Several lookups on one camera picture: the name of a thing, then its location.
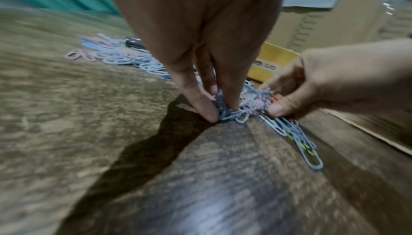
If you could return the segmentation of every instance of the black object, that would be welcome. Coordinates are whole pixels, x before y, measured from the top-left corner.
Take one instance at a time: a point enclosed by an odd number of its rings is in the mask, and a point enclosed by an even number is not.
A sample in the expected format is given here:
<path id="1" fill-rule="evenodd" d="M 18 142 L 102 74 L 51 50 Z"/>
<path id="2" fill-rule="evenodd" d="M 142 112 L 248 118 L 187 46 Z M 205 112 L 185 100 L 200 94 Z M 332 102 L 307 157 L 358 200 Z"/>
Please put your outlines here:
<path id="1" fill-rule="evenodd" d="M 126 37 L 126 47 L 144 49 L 144 50 L 146 49 L 143 46 L 142 40 L 135 38 L 135 37 L 131 37 L 131 36 Z"/>

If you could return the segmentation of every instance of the wood grain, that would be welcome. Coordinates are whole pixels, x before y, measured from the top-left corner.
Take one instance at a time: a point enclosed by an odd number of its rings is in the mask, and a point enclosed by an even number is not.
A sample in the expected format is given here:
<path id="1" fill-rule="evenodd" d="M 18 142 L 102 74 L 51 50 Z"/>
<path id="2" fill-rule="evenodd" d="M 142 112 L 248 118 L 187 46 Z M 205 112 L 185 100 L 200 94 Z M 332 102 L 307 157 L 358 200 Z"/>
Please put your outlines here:
<path id="1" fill-rule="evenodd" d="M 212 125 L 168 80 L 68 61 L 95 13 L 0 11 L 0 234 L 411 234 L 412 159 L 316 112 L 324 170 L 258 119 Z"/>

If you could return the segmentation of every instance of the yellow box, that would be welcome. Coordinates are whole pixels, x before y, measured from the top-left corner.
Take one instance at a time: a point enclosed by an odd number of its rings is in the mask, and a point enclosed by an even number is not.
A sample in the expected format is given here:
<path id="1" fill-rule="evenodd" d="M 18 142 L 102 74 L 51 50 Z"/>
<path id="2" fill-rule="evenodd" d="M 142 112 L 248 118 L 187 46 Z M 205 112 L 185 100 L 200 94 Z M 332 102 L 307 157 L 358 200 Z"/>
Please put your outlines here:
<path id="1" fill-rule="evenodd" d="M 264 82 L 299 56 L 298 53 L 264 42 L 261 52 L 249 70 L 248 77 Z"/>

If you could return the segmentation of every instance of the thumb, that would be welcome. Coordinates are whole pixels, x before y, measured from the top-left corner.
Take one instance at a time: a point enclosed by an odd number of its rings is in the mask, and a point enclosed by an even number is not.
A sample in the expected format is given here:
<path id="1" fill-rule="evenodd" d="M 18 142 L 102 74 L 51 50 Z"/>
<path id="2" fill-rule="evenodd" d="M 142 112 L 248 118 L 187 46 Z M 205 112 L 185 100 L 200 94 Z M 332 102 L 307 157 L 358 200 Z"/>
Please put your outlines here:
<path id="1" fill-rule="evenodd" d="M 317 89 L 310 83 L 305 82 L 291 94 L 273 103 L 268 112 L 272 117 L 284 117 L 306 109 L 318 99 Z"/>

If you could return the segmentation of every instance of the floor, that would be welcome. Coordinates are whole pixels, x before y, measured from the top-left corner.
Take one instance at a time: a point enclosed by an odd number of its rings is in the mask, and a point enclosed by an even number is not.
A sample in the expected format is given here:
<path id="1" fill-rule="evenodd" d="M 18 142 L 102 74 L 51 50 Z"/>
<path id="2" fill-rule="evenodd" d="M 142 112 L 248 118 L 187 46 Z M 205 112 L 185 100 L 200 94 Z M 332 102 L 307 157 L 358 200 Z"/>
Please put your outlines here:
<path id="1" fill-rule="evenodd" d="M 169 80 L 69 61 L 117 17 L 0 10 L 0 235 L 412 233 L 412 158 L 318 111 L 324 161 L 258 119 L 209 124 Z"/>

